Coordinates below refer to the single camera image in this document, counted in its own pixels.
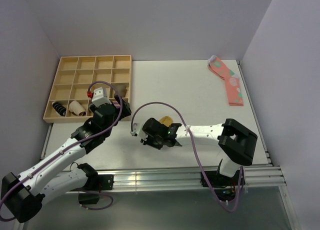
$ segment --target white table surface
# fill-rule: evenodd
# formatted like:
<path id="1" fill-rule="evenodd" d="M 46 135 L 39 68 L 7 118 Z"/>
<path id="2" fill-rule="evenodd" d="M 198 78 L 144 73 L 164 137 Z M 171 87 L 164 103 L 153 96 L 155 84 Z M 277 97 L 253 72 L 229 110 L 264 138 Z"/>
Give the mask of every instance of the white table surface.
<path id="1" fill-rule="evenodd" d="M 235 60 L 224 60 L 226 66 L 240 76 Z M 258 135 L 253 164 L 268 164 L 258 127 L 242 79 L 240 88 L 244 106 L 229 106 L 222 79 L 210 72 L 205 60 L 134 61 L 132 63 L 131 110 L 148 102 L 165 102 L 176 107 L 188 125 L 215 125 L 233 118 Z M 180 123 L 176 113 L 162 105 L 143 108 L 135 122 L 144 123 L 153 117 L 171 116 Z M 48 140 L 46 156 L 59 148 L 82 123 L 54 123 Z M 217 147 L 198 145 L 204 166 L 217 166 L 226 156 Z M 163 147 L 144 146 L 138 137 L 130 135 L 130 122 L 119 122 L 111 136 L 90 154 L 77 160 L 96 170 L 196 167 L 191 145 Z"/>

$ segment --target red clip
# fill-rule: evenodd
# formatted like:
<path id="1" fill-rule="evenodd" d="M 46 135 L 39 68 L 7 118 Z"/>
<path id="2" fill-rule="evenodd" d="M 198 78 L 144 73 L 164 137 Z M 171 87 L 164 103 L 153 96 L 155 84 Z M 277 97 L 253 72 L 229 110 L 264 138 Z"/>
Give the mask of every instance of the red clip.
<path id="1" fill-rule="evenodd" d="M 90 98 L 90 99 L 92 99 L 93 98 L 93 93 L 92 92 L 90 92 L 90 91 L 87 91 L 86 92 L 86 95 L 88 96 L 88 98 Z"/>

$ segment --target robotic arm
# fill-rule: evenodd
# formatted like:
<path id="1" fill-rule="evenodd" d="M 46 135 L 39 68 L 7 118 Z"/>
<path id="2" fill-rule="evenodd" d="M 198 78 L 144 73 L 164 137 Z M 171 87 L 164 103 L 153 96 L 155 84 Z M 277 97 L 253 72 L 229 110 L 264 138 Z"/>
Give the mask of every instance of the robotic arm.
<path id="1" fill-rule="evenodd" d="M 220 146 L 228 156 L 223 159 L 219 173 L 232 178 L 240 166 L 252 165 L 258 136 L 234 119 L 208 126 L 188 126 L 196 145 Z M 139 136 L 143 145 L 156 149 L 163 146 L 182 147 L 191 144 L 186 127 L 172 123 L 169 127 L 150 118 L 144 125 L 133 124 L 133 136 Z"/>
<path id="2" fill-rule="evenodd" d="M 93 117 L 44 160 L 17 176 L 11 172 L 2 179 L 0 207 L 4 203 L 20 223 L 30 220 L 43 205 L 68 191 L 78 188 L 91 190 L 97 186 L 98 173 L 87 163 L 80 164 L 62 176 L 56 176 L 72 162 L 102 144 L 110 136 L 112 126 L 117 125 L 117 119 L 130 116 L 131 110 L 129 103 L 116 95 L 116 101 L 119 104 L 122 101 L 120 112 L 110 102 L 103 87 L 97 88 L 93 94 L 89 92 L 88 96 L 92 98 L 89 108 Z M 252 164 L 258 137 L 234 119 L 210 126 L 184 127 L 180 123 L 172 123 L 168 127 L 150 118 L 143 125 L 134 123 L 131 134 L 139 136 L 143 145 L 161 149 L 163 146 L 182 147 L 191 144 L 188 130 L 192 132 L 196 144 L 219 145 L 226 153 L 228 158 L 222 161 L 219 169 L 221 175 L 231 178 L 240 166 Z M 0 220 L 5 222 L 12 219 L 0 216 Z"/>
<path id="3" fill-rule="evenodd" d="M 117 95 L 115 99 L 120 104 L 121 99 Z M 11 172 L 2 179 L 1 201 L 4 201 L 20 223 L 33 218 L 42 206 L 52 199 L 77 188 L 90 190 L 98 184 L 98 173 L 87 163 L 80 164 L 75 170 L 56 177 L 72 162 L 89 154 L 102 144 L 110 136 L 112 129 L 97 137 L 90 137 L 108 129 L 120 114 L 120 109 L 110 102 L 106 89 L 103 87 L 94 91 L 89 108 L 93 112 L 93 117 L 76 129 L 55 152 L 18 176 Z M 119 120 L 130 115 L 129 103 L 122 100 Z M 18 184 L 20 185 L 6 199 L 3 199 L 5 194 Z"/>

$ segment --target wooden organizer tray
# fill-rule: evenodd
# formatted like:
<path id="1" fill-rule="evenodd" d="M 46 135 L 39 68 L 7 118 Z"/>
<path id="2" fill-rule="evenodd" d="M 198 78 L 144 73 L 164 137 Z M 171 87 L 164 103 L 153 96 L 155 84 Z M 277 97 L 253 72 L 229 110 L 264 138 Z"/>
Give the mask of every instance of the wooden organizer tray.
<path id="1" fill-rule="evenodd" d="M 130 103 L 131 66 L 131 55 L 61 57 L 43 119 L 47 123 L 72 123 L 84 122 L 92 117 L 93 113 L 89 110 L 91 100 L 87 97 L 87 90 L 95 81 L 105 81 L 114 86 L 125 85 L 126 94 L 123 99 Z M 107 85 L 97 83 L 93 85 L 92 91 L 99 87 L 105 87 L 110 100 L 118 105 L 113 98 L 114 91 Z M 69 111 L 69 104 L 74 100 L 86 110 L 85 116 L 77 116 Z M 65 116 L 60 116 L 55 111 L 53 102 L 59 102 L 66 108 Z"/>

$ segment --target white wall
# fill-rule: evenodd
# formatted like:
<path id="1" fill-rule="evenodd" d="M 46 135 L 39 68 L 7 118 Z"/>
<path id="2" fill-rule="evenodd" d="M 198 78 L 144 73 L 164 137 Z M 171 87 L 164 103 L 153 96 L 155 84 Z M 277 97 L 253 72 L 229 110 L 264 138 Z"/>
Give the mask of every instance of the white wall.
<path id="1" fill-rule="evenodd" d="M 242 59 L 271 0 L 27 0 L 61 56 Z"/>
<path id="2" fill-rule="evenodd" d="M 0 179 L 39 161 L 58 56 L 25 0 L 0 0 Z M 11 217 L 7 209 L 3 217 Z M 0 222 L 0 229 L 13 223 Z"/>
<path id="3" fill-rule="evenodd" d="M 243 58 L 267 148 L 306 230 L 320 224 L 319 14 L 319 0 L 272 0 Z"/>

